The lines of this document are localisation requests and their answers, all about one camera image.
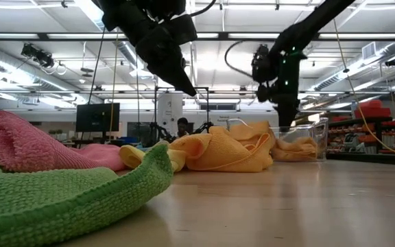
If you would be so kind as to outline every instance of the microfiber cloth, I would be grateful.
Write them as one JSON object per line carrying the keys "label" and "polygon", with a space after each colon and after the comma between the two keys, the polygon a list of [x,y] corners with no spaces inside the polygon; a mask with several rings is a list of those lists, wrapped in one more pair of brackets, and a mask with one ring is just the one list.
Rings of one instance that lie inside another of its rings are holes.
{"label": "microfiber cloth", "polygon": [[317,153],[318,145],[311,137],[298,137],[292,143],[278,139],[272,148],[275,161],[316,161]]}
{"label": "microfiber cloth", "polygon": [[[169,143],[166,141],[160,141],[154,147],[158,145],[169,145]],[[146,152],[143,152],[142,150],[131,145],[124,145],[120,148],[119,154],[125,165],[135,169],[141,164]],[[179,172],[184,167],[187,153],[180,150],[168,149],[167,154],[169,155],[172,169],[175,172]]]}
{"label": "microfiber cloth", "polygon": [[40,246],[108,226],[166,190],[167,146],[118,176],[105,167],[34,173],[0,170],[0,246]]}
{"label": "microfiber cloth", "polygon": [[260,134],[257,142],[243,145],[221,126],[209,134],[192,134],[175,140],[169,149],[187,153],[186,165],[195,171],[261,172],[272,164],[271,136]]}
{"label": "microfiber cloth", "polygon": [[26,120],[3,110],[0,110],[0,166],[12,172],[125,168],[119,147],[96,144],[82,150],[67,148]]}

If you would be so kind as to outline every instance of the orange towel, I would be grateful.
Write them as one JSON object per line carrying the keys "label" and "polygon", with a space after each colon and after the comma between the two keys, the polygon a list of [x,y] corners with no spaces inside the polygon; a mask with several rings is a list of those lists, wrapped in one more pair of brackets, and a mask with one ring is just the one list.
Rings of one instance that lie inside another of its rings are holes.
{"label": "orange towel", "polygon": [[297,138],[293,143],[276,140],[272,148],[275,161],[316,161],[318,145],[311,137]]}
{"label": "orange towel", "polygon": [[256,143],[243,146],[224,127],[214,126],[209,134],[183,137],[169,148],[186,152],[185,163],[195,171],[261,172],[272,164],[269,133],[260,134]]}
{"label": "orange towel", "polygon": [[268,133],[271,138],[271,146],[275,145],[275,135],[270,129],[268,121],[235,124],[230,127],[230,134],[234,140],[243,145],[255,145],[262,134]]}

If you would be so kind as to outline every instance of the computer monitor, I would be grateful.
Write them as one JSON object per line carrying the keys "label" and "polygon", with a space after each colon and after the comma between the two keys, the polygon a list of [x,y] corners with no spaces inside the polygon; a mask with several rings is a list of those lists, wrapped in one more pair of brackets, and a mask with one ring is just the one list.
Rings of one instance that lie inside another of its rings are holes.
{"label": "computer monitor", "polygon": [[76,132],[103,132],[110,130],[112,116],[112,131],[119,131],[120,103],[112,104],[87,104],[77,106],[75,122]]}

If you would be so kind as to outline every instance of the person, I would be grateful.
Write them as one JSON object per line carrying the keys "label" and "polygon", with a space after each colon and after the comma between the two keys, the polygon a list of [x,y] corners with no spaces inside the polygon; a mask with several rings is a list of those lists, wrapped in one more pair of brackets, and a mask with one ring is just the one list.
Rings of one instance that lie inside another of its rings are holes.
{"label": "person", "polygon": [[189,121],[185,117],[181,117],[178,119],[178,138],[188,135],[187,127],[189,125]]}

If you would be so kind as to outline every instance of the pink object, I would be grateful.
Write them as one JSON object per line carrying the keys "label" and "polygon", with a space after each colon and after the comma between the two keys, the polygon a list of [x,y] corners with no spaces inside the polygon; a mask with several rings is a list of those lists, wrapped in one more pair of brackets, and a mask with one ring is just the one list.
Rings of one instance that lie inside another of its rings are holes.
{"label": "pink object", "polygon": [[107,167],[123,170],[119,147],[90,144],[67,148],[13,113],[0,110],[0,166],[13,172]]}

